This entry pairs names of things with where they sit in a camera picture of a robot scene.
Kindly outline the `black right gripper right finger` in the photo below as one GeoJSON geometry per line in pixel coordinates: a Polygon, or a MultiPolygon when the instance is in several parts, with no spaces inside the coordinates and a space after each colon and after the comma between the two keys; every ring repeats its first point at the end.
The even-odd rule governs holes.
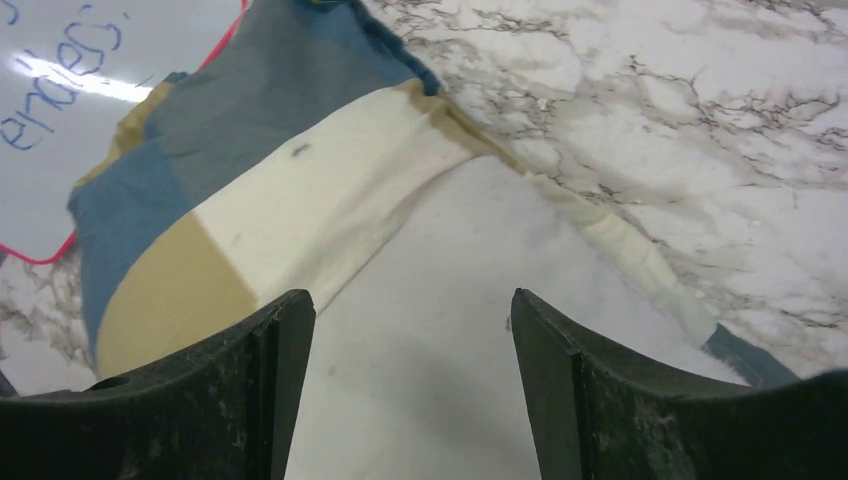
{"type": "Polygon", "coordinates": [[[526,289],[512,335],[545,479],[843,479],[847,374],[771,389],[696,375],[526,289]]]}

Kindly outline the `white pillow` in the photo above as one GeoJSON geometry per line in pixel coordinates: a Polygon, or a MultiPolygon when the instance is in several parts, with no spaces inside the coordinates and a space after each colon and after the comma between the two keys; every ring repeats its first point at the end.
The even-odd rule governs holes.
{"type": "Polygon", "coordinates": [[[287,477],[538,478],[508,329],[519,288],[651,358],[741,382],[527,180],[481,157],[431,185],[319,315],[287,477]]]}

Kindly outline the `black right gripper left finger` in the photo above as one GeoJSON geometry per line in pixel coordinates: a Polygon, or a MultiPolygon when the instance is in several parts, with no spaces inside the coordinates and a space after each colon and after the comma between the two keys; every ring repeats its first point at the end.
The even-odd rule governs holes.
{"type": "Polygon", "coordinates": [[[5,479],[281,479],[316,313],[292,290],[82,392],[1,402],[5,479]]]}

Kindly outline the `blue beige checked pillowcase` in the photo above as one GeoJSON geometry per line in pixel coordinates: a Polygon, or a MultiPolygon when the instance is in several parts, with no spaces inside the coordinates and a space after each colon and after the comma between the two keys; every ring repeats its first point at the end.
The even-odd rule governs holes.
{"type": "Polygon", "coordinates": [[[498,294],[528,276],[605,335],[702,375],[795,374],[717,324],[635,228],[533,174],[359,1],[257,1],[117,126],[68,204],[94,368],[122,374],[290,289],[498,294]]]}

